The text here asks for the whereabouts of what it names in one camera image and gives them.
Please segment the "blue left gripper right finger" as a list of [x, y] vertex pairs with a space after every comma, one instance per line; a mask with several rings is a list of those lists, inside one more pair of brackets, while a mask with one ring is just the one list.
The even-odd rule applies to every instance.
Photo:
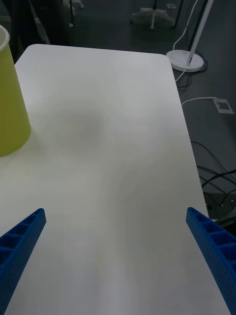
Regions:
[[187, 209], [186, 223], [230, 314], [236, 314], [236, 237], [192, 207]]

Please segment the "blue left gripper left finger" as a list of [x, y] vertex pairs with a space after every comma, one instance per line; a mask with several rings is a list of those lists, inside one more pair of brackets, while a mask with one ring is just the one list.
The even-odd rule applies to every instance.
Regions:
[[39, 208], [0, 238], [1, 315], [8, 307], [45, 224], [45, 211]]

